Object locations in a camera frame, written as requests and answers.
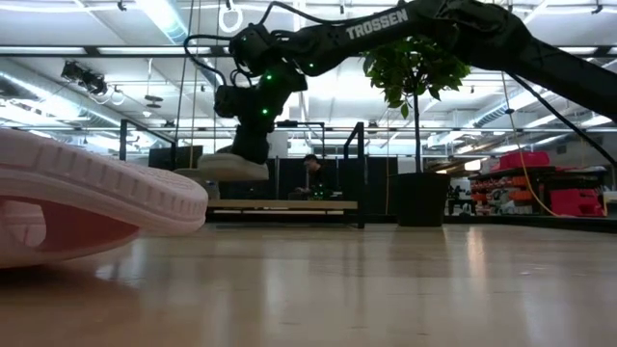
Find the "ceiling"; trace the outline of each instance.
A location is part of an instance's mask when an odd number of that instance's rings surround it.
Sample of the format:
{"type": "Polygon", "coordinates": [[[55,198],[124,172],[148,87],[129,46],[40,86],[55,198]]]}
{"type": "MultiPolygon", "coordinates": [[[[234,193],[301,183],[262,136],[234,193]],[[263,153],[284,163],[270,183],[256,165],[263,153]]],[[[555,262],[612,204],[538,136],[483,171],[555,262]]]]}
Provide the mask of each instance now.
{"type": "MultiPolygon", "coordinates": [[[[303,9],[310,14],[325,19],[342,19],[368,15],[395,5],[393,0],[294,0],[285,1],[289,5],[303,9]],[[344,5],[341,14],[340,6],[344,5]]],[[[235,1],[234,12],[228,13],[226,2],[206,0],[151,0],[155,4],[171,3],[177,17],[172,12],[152,8],[145,9],[146,1],[123,1],[127,11],[121,12],[117,1],[105,0],[0,0],[0,45],[163,45],[178,44],[171,40],[161,29],[161,22],[179,21],[188,27],[191,24],[192,33],[217,34],[232,36],[251,22],[257,22],[263,15],[267,1],[235,1]],[[230,31],[220,26],[219,15],[223,15],[223,24],[238,30],[230,31]]],[[[596,9],[595,0],[513,0],[513,11],[526,23],[531,33],[538,39],[556,46],[581,45],[617,45],[617,0],[601,0],[604,8],[601,12],[591,14],[596,9]]],[[[292,13],[275,9],[269,16],[266,25],[270,30],[297,30],[313,23],[299,19],[292,13]]],[[[212,40],[203,40],[202,44],[216,44],[212,40]]],[[[606,69],[617,71],[617,63],[612,60],[589,59],[592,63],[606,69]]],[[[54,83],[62,90],[58,96],[65,93],[80,94],[88,97],[80,87],[68,84],[60,77],[66,61],[77,61],[81,66],[101,73],[110,86],[121,93],[107,93],[95,97],[99,114],[109,114],[121,118],[137,120],[147,126],[160,127],[166,121],[180,118],[180,126],[199,127],[218,126],[226,128],[216,135],[219,141],[229,142],[233,133],[228,131],[235,120],[214,118],[213,95],[210,82],[193,65],[183,58],[156,58],[151,62],[151,68],[146,58],[61,58],[61,57],[11,57],[0,58],[25,67],[47,82],[54,83]],[[161,108],[149,109],[146,94],[164,98],[161,108]],[[144,111],[151,115],[145,117],[144,111]]],[[[228,75],[234,68],[231,58],[210,58],[209,62],[228,75]]],[[[32,84],[37,85],[35,77],[32,84]]],[[[509,128],[507,117],[494,115],[490,119],[485,116],[504,102],[504,89],[500,72],[474,68],[464,80],[464,87],[459,92],[442,93],[442,101],[438,102],[427,93],[419,99],[419,110],[422,111],[420,125],[425,128],[438,127],[470,127],[475,121],[484,119],[484,128],[509,128]]],[[[516,95],[522,92],[518,84],[505,77],[507,93],[516,95]]],[[[582,107],[564,98],[546,93],[545,96],[558,111],[578,122],[584,122],[598,117],[582,107]]],[[[410,127],[413,123],[403,120],[402,116],[389,111],[383,101],[383,95],[378,89],[370,87],[370,83],[362,73],[360,58],[349,58],[337,68],[314,78],[308,79],[308,91],[304,92],[303,100],[306,109],[300,105],[300,96],[293,95],[288,103],[288,115],[291,120],[323,121],[331,127],[353,127],[358,121],[376,121],[381,127],[410,127]]],[[[88,106],[78,102],[81,108],[88,106]]],[[[550,112],[541,106],[529,94],[520,96],[516,115],[518,127],[526,127],[535,120],[548,116],[550,112]]],[[[5,120],[6,125],[15,125],[15,120],[5,120]]],[[[612,123],[601,122],[603,127],[612,123]]],[[[558,121],[542,123],[535,127],[558,128],[558,121]]],[[[427,146],[427,151],[435,153],[491,153],[494,149],[503,147],[512,140],[510,133],[500,132],[461,133],[451,129],[432,129],[424,131],[421,137],[427,146]]],[[[329,138],[345,139],[346,131],[332,132],[329,138]]],[[[181,137],[190,136],[189,132],[181,132],[181,137]]],[[[197,132],[196,143],[212,147],[215,135],[212,131],[197,132]]],[[[306,142],[302,134],[291,134],[293,141],[306,142]]],[[[554,134],[534,133],[525,135],[523,140],[529,143],[540,142],[554,134]]],[[[413,133],[410,131],[379,131],[370,135],[373,143],[388,144],[396,148],[400,154],[413,153],[413,133]]]]}

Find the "black robotic arm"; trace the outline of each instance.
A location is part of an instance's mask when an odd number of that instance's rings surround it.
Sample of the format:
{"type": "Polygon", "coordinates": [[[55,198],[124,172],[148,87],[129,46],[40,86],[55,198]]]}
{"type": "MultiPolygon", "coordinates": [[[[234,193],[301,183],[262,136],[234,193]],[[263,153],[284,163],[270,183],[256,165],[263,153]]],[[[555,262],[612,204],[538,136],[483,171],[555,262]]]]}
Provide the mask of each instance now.
{"type": "Polygon", "coordinates": [[[536,40],[520,19],[497,5],[415,0],[370,16],[321,21],[297,32],[271,33],[263,21],[250,24],[229,42],[236,63],[249,75],[260,76],[259,82],[249,88],[221,86],[215,97],[217,114],[240,120],[232,152],[258,164],[267,158],[265,137],[274,130],[284,103],[292,93],[307,89],[305,75],[320,75],[352,55],[416,35],[474,67],[520,75],[617,120],[617,74],[536,40]]]}

